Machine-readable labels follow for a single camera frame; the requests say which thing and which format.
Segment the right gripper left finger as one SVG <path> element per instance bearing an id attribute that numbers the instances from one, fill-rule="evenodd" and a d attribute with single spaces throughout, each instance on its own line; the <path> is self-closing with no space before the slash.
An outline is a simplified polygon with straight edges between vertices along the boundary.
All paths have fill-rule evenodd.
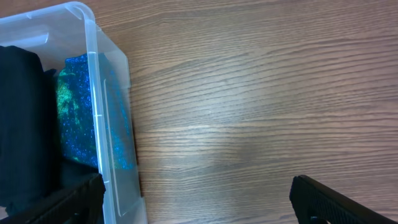
<path id="1" fill-rule="evenodd" d="M 32 208 L 3 218 L 1 224 L 94 224 L 102 216 L 105 191 L 102 175 L 89 174 L 73 187 L 55 192 Z"/>

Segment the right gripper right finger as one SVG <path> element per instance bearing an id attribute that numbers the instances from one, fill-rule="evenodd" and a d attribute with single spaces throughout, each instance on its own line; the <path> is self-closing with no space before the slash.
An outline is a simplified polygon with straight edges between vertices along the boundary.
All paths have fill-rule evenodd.
<path id="1" fill-rule="evenodd" d="M 397 224 L 306 175 L 293 178 L 289 199 L 300 224 Z"/>

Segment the black cloth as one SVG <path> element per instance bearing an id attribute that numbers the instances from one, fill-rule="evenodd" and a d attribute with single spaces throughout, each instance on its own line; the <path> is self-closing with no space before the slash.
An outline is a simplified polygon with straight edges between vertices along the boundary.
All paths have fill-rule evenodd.
<path id="1" fill-rule="evenodd" d="M 54 73 L 33 52 L 1 47 L 1 206 L 9 216 L 59 185 Z"/>
<path id="2" fill-rule="evenodd" d="M 98 173 L 98 169 L 77 161 L 62 159 L 60 163 L 60 186 L 69 187 L 81 182 L 87 175 Z"/>

